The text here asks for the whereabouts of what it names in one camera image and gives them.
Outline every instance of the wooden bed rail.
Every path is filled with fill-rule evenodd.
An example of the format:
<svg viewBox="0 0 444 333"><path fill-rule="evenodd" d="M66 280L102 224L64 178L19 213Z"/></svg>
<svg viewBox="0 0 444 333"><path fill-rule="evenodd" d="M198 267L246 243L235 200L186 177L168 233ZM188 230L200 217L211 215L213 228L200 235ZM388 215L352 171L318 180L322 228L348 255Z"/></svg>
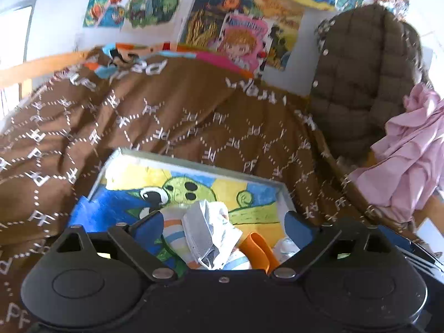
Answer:
<svg viewBox="0 0 444 333"><path fill-rule="evenodd" d="M43 57L21 65L13 66L9 69L0 70L0 89L23 83L28 79L53 73L66 66L81 63L87 56L87 51L78 51L67 54Z"/></svg>

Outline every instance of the window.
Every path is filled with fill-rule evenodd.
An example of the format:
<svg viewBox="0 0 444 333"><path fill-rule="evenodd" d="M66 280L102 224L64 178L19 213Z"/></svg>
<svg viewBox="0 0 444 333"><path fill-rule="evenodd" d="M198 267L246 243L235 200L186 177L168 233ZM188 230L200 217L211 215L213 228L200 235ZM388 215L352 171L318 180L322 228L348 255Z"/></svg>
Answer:
<svg viewBox="0 0 444 333"><path fill-rule="evenodd" d="M0 70L26 61L27 40L36 0L23 1L0 11ZM17 106L21 98L21 84L0 89L0 118Z"/></svg>

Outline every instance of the wooden bed frame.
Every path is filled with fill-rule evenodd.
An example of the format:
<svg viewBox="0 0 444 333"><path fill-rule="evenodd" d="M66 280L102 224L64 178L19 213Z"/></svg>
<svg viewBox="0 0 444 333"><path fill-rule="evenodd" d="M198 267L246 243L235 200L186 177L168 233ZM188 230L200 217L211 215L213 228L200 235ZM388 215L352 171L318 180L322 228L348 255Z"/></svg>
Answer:
<svg viewBox="0 0 444 333"><path fill-rule="evenodd" d="M66 66L82 63L87 53L88 51L79 51L48 56L25 62L9 69L0 70L0 89L17 83L22 84L22 96L20 97L25 97L32 91L32 79L51 74Z"/></svg>

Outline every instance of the cartoon eye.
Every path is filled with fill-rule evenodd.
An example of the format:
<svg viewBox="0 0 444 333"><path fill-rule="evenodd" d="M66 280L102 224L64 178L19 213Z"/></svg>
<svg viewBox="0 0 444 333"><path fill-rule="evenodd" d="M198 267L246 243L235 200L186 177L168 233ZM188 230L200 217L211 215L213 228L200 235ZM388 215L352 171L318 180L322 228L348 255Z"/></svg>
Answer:
<svg viewBox="0 0 444 333"><path fill-rule="evenodd" d="M165 190L156 186L149 186L140 191L140 196L152 207L159 207L168 202L168 194Z"/></svg>
<svg viewBox="0 0 444 333"><path fill-rule="evenodd" d="M189 191L196 191L197 190L197 185L195 183L190 182L190 181L186 182L184 185L185 185L185 189L187 189Z"/></svg>
<svg viewBox="0 0 444 333"><path fill-rule="evenodd" d="M194 193L186 193L185 194L185 198L187 198L188 200L196 200L196 194L194 194Z"/></svg>

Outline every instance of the black plastic part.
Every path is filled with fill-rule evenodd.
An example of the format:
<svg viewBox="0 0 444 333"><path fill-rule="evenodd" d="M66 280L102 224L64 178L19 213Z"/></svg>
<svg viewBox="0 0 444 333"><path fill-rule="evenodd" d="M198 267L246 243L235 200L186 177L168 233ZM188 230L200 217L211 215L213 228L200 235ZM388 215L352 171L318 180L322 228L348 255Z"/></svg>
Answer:
<svg viewBox="0 0 444 333"><path fill-rule="evenodd" d="M23 283L23 302L41 320L30 331L270 332L279 325L304 333L421 332L412 323L426 285L378 229L347 219L321 228L280 266L296 272L292 279L270 279L261 270L188 270L155 284L152 272L165 266L131 237L152 216L128 233L112 227L91 234L104 249L112 243L127 265L97 256L83 228L67 229ZM148 286L143 293L140 277ZM225 309L238 314L219 324Z"/></svg>
<svg viewBox="0 0 444 333"><path fill-rule="evenodd" d="M339 226L335 244L352 241L352 251L341 255L330 244L304 279L309 300L323 314L358 330L398 329L413 322L427 299L419 273L379 230L351 219ZM335 230L325 228L320 237L330 229Z"/></svg>
<svg viewBox="0 0 444 333"><path fill-rule="evenodd" d="M141 248L131 235L123 229L112 226L108 229L108 234L112 241L114 241L114 244L131 260L132 264L151 281L166 284L177 279L175 272L170 279L157 279L153 277L154 270L158 268L169 268L155 256Z"/></svg>
<svg viewBox="0 0 444 333"><path fill-rule="evenodd" d="M74 237L81 250L66 251ZM85 328L124 315L139 300L141 283L134 269L98 256L83 227L68 228L27 275L21 297L43 322Z"/></svg>

